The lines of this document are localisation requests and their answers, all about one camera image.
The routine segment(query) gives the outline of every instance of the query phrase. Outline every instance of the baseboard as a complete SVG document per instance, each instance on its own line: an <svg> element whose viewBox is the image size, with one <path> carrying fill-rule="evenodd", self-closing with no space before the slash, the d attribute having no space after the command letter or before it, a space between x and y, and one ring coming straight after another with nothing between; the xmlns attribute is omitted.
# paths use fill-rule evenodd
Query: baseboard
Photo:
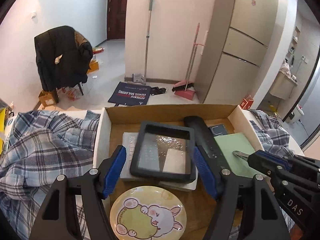
<svg viewBox="0 0 320 240"><path fill-rule="evenodd" d="M132 77L125 77L125 82L132 82ZM176 84L179 81L177 80L171 80L171 79L162 79L162 78L147 78L148 83L164 83L164 84Z"/></svg>
<svg viewBox="0 0 320 240"><path fill-rule="evenodd" d="M95 47L99 47L102 43L104 43L105 41L107 41L107 39L105 39L104 41L100 42L97 46Z"/></svg>

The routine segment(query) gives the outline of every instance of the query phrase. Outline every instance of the sticker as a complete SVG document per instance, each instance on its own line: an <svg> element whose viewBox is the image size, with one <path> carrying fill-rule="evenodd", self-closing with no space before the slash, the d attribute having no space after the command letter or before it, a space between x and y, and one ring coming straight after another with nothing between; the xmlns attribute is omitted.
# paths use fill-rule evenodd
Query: sticker
<svg viewBox="0 0 320 240"><path fill-rule="evenodd" d="M127 198L117 215L116 231L133 239L161 237L183 229L182 224L175 220L180 211L179 205L172 208L143 205L136 198Z"/></svg>
<svg viewBox="0 0 320 240"><path fill-rule="evenodd" d="M54 104L54 101L52 99L49 99L49 100L46 100L45 101L46 105L53 105Z"/></svg>

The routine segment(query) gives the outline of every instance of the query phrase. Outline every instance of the green notebook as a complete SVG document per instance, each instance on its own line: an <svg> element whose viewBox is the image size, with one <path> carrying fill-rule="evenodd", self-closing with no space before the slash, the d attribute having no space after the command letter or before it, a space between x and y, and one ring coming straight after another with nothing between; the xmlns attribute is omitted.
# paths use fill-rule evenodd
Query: green notebook
<svg viewBox="0 0 320 240"><path fill-rule="evenodd" d="M228 135L216 136L214 138L218 143L223 155L225 156L231 171L238 175L248 178L253 178L255 174L262 173L250 168L248 163L233 155L233 151L240 151L247 154L252 154L255 150L243 133L233 133Z"/></svg>

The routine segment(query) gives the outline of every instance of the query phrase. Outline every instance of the cartoon plate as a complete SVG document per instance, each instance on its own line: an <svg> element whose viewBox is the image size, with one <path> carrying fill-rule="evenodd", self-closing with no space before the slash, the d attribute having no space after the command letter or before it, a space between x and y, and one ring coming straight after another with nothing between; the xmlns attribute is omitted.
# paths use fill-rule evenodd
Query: cartoon plate
<svg viewBox="0 0 320 240"><path fill-rule="evenodd" d="M110 212L113 232L120 240L178 240L187 225L186 211L171 192L152 186L129 189Z"/></svg>

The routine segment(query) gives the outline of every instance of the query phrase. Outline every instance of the doorway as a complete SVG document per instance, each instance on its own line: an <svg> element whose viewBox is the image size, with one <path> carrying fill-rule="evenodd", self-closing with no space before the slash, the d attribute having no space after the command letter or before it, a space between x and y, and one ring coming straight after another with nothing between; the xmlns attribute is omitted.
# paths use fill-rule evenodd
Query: doorway
<svg viewBox="0 0 320 240"><path fill-rule="evenodd" d="M108 0L107 40L124 39L127 0Z"/></svg>

